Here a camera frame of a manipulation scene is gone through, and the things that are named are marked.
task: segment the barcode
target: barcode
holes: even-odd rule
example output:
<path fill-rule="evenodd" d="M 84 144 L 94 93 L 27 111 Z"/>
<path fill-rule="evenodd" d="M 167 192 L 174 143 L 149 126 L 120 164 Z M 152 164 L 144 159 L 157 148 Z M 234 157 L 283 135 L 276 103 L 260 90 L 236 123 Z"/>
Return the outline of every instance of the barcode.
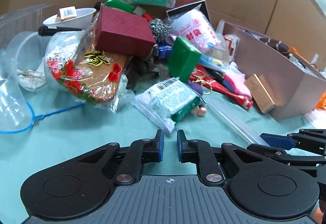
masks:
<path fill-rule="evenodd" d="M 157 85 L 157 87 L 160 90 L 164 90 L 165 88 L 169 87 L 171 84 L 175 83 L 177 80 L 178 80 L 177 78 L 171 78 L 166 81 L 162 81 Z"/>
<path fill-rule="evenodd" d="M 165 88 L 169 87 L 171 84 L 175 83 L 177 80 L 178 80 L 177 78 L 170 78 L 166 81 L 162 81 L 162 82 L 158 83 L 156 85 L 156 87 L 162 91 Z M 157 93 L 157 91 L 155 91 L 155 89 L 150 89 L 149 91 L 147 91 L 147 93 L 149 95 L 153 95 L 153 94 Z"/>
<path fill-rule="evenodd" d="M 74 12 L 73 12 L 71 9 L 68 9 L 68 10 L 64 10 L 64 11 L 63 11 L 63 14 L 64 14 L 64 16 L 67 16 L 67 15 L 72 15 L 72 14 L 74 14 Z"/>

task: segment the green box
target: green box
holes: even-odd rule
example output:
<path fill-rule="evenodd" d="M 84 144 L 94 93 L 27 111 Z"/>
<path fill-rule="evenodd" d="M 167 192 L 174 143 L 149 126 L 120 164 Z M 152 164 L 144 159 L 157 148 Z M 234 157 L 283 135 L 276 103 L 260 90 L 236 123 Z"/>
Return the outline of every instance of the green box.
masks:
<path fill-rule="evenodd" d="M 134 6 L 128 3 L 125 3 L 123 1 L 120 0 L 107 0 L 105 2 L 106 6 L 109 6 L 111 8 L 117 8 L 123 11 L 126 11 L 128 13 L 131 13 L 134 10 Z"/>
<path fill-rule="evenodd" d="M 167 68 L 172 77 L 179 77 L 180 81 L 187 83 L 201 55 L 187 38 L 178 36 L 167 60 Z"/>

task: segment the red box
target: red box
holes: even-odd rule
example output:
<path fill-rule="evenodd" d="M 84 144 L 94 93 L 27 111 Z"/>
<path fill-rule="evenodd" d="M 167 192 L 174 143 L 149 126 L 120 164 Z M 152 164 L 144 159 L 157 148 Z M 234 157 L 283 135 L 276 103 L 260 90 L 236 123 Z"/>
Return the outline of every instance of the red box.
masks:
<path fill-rule="evenodd" d="M 155 39 L 145 18 L 102 7 L 96 24 L 96 49 L 146 57 Z"/>

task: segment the blue string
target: blue string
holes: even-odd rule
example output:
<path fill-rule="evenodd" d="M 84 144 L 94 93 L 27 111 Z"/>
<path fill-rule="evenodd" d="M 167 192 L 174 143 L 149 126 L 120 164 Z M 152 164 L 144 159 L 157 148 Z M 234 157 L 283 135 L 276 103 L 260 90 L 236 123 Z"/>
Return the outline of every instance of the blue string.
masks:
<path fill-rule="evenodd" d="M 33 124 L 35 123 L 35 121 L 42 120 L 42 119 L 44 119 L 44 117 L 47 117 L 47 116 L 50 116 L 50 115 L 59 114 L 59 113 L 62 113 L 62 112 L 65 112 L 65 111 L 68 111 L 68 110 L 71 110 L 71 109 L 81 107 L 84 104 L 85 103 L 80 103 L 80 104 L 70 106 L 70 107 L 67 107 L 67 108 L 64 108 L 64 109 L 56 110 L 56 111 L 53 111 L 53 112 L 50 112 L 50 113 L 47 113 L 47 114 L 41 114 L 41 115 L 35 116 L 35 113 L 34 113 L 34 110 L 33 110 L 32 106 L 29 103 L 27 103 L 27 106 L 28 106 L 29 110 L 31 111 L 31 116 L 32 116 L 32 120 L 31 120 L 30 124 L 27 127 L 22 128 L 21 130 L 0 131 L 0 134 L 16 134 L 16 133 L 24 132 L 24 131 L 30 129 L 33 126 Z"/>

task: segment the pink fabric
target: pink fabric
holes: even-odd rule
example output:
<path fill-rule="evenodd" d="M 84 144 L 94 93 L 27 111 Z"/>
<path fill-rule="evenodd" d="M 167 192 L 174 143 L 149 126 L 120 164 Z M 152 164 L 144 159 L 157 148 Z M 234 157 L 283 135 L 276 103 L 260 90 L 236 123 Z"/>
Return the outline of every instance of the pink fabric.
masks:
<path fill-rule="evenodd" d="M 232 71 L 228 71 L 224 74 L 224 79 L 230 83 L 235 94 L 245 95 L 248 97 L 249 101 L 251 101 L 252 96 L 248 87 L 244 84 L 244 81 L 246 80 L 244 76 L 245 75 L 242 73 L 238 74 Z"/>

